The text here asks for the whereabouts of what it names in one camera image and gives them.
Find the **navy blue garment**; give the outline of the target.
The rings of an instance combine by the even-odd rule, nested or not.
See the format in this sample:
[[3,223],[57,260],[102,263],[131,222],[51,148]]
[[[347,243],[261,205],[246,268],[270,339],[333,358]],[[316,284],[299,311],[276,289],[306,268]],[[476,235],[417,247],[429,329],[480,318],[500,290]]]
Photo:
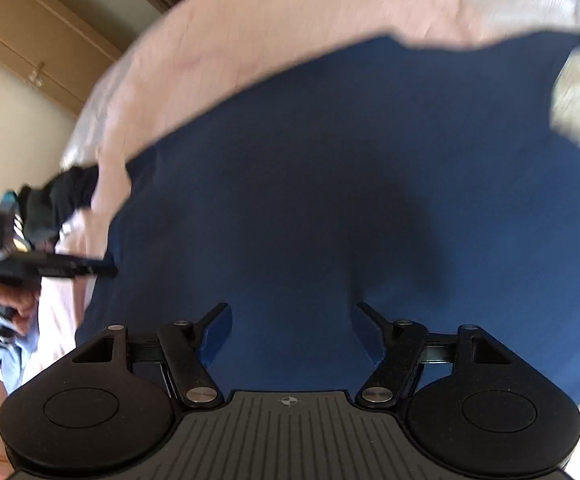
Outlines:
[[380,37],[286,70],[132,160],[118,273],[76,340],[226,302],[220,389],[357,391],[352,307],[475,324],[580,401],[580,149],[550,126],[580,35],[473,51]]

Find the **black clothes pile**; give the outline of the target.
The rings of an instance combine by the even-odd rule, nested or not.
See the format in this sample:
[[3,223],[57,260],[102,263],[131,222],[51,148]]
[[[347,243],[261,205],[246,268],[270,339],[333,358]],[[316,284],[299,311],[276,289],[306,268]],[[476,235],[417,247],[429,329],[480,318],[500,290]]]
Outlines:
[[33,245],[56,240],[75,211],[90,207],[98,179],[97,165],[73,166],[42,188],[21,188],[18,203],[25,238]]

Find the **wooden door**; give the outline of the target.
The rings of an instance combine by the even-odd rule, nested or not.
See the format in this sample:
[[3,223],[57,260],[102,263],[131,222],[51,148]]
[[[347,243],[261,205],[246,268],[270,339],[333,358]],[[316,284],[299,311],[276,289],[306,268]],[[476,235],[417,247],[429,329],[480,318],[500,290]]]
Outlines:
[[77,116],[107,69],[183,0],[0,0],[0,65]]

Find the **pink grey bedspread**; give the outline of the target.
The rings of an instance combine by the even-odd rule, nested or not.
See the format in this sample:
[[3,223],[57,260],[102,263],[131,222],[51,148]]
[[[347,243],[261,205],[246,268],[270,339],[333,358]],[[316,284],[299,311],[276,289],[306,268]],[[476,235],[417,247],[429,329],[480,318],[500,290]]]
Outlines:
[[[217,105],[286,70],[380,37],[411,50],[464,52],[537,32],[580,35],[580,26],[496,32],[461,0],[185,0],[108,70],[84,107],[75,131],[98,142],[98,186],[61,246],[110,257],[111,223],[133,189],[128,164]],[[554,83],[552,130],[554,87],[566,63],[578,58],[580,48]],[[40,339],[25,379],[79,345],[76,333],[98,282],[45,284]]]

